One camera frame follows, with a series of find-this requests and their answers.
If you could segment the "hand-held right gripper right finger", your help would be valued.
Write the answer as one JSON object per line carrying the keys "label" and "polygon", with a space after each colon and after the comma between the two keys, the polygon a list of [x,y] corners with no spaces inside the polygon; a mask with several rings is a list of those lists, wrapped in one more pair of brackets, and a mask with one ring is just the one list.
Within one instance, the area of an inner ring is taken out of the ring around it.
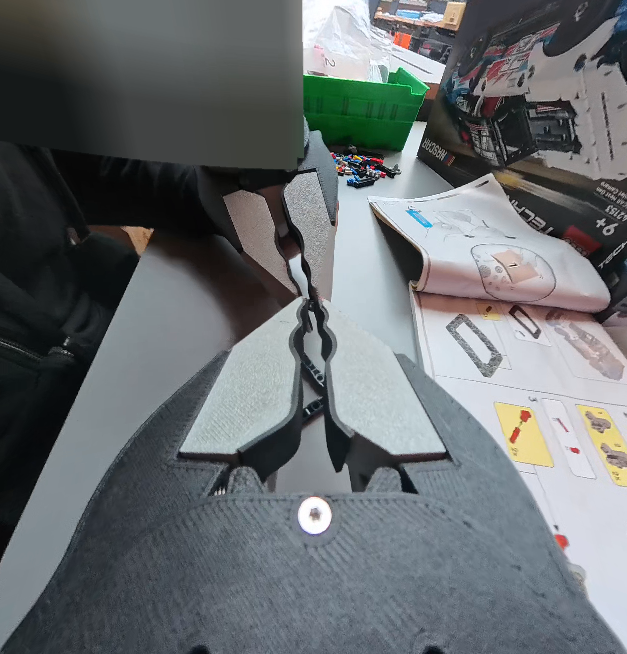
{"label": "hand-held right gripper right finger", "polygon": [[325,435],[336,471],[364,491],[379,468],[448,457],[400,358],[332,306],[319,303],[324,359]]}

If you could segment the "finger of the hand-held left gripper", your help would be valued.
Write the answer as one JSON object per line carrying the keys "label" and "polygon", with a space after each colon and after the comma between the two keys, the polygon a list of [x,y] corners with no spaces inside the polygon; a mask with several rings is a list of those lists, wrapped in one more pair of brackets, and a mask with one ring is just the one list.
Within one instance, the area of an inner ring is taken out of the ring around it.
{"label": "finger of the hand-held left gripper", "polygon": [[240,241],[242,257],[265,289],[276,299],[300,297],[302,291],[279,246],[279,232],[265,197],[238,190],[223,196],[223,201]]}
{"label": "finger of the hand-held left gripper", "polygon": [[301,250],[309,298],[330,300],[333,289],[335,213],[330,217],[318,173],[301,171],[285,184],[282,203],[289,232]]}

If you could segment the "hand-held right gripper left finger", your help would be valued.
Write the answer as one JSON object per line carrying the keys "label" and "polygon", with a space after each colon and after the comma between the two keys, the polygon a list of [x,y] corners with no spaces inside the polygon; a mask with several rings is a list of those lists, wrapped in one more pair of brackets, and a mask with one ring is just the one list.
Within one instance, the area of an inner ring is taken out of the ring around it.
{"label": "hand-held right gripper left finger", "polygon": [[297,298],[224,353],[179,447],[190,460],[273,476],[301,442],[302,354],[308,301]]}

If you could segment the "black rectangular lego frame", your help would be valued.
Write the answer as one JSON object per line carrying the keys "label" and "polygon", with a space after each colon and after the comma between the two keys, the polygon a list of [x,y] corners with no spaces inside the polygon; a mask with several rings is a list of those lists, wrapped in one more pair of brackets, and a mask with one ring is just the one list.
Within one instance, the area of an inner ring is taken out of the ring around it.
{"label": "black rectangular lego frame", "polygon": [[312,302],[308,298],[300,298],[301,306],[296,309],[299,326],[293,336],[293,347],[300,360],[301,377],[304,377],[316,391],[316,397],[306,405],[302,405],[302,425],[305,426],[313,419],[323,415],[326,408],[326,385],[323,371],[309,357],[304,348],[304,334],[311,328],[309,313]]}

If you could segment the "person's left forearm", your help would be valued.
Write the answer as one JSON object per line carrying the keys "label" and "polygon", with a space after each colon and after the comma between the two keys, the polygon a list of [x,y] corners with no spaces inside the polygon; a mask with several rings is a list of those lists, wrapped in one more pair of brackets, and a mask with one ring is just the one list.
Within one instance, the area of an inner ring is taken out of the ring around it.
{"label": "person's left forearm", "polygon": [[200,166],[52,150],[90,225],[219,235],[242,251],[219,186]]}

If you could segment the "pile of colourful lego pieces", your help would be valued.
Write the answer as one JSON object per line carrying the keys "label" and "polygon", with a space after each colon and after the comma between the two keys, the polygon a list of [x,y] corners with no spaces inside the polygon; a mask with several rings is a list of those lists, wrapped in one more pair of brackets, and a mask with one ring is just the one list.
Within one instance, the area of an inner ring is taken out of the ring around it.
{"label": "pile of colourful lego pieces", "polygon": [[394,179],[402,174],[399,164],[389,165],[381,154],[347,148],[342,152],[331,152],[336,174],[355,189],[375,185],[383,178]]}

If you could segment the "lego instruction booklet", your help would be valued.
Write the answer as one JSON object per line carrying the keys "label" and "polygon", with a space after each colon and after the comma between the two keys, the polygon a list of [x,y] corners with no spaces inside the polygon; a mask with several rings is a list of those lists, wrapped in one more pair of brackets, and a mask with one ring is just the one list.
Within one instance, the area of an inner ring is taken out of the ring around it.
{"label": "lego instruction booklet", "polygon": [[604,282],[492,174],[368,203],[422,257],[410,283],[421,366],[508,455],[627,649],[627,359],[593,317]]}

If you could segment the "lego set box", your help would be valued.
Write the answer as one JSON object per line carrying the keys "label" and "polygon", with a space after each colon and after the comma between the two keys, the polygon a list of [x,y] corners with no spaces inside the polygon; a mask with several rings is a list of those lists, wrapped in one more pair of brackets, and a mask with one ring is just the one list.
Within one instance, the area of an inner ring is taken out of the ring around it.
{"label": "lego set box", "polygon": [[492,173],[535,230],[587,257],[627,318],[627,1],[471,1],[418,157]]}

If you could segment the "green plastic bin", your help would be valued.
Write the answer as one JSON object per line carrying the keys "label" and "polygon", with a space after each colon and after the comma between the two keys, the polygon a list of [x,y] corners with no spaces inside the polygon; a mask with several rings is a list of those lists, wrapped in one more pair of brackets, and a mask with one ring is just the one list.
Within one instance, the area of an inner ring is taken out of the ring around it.
{"label": "green plastic bin", "polygon": [[304,75],[304,117],[327,146],[401,151],[429,91],[399,68],[387,83]]}

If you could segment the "clear plastic bag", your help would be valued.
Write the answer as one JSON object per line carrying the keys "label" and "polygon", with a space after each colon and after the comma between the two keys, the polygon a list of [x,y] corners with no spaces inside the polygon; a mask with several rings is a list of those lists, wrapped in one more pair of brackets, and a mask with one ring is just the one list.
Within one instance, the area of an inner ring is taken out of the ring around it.
{"label": "clear plastic bag", "polygon": [[387,83],[393,38],[372,24],[379,1],[303,1],[305,75]]}

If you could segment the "storage shelf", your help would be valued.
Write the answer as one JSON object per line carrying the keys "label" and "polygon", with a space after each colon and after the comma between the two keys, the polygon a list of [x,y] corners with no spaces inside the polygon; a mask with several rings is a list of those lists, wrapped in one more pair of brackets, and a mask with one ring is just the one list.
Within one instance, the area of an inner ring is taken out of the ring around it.
{"label": "storage shelf", "polygon": [[372,24],[401,48],[446,63],[466,6],[466,1],[380,1]]}

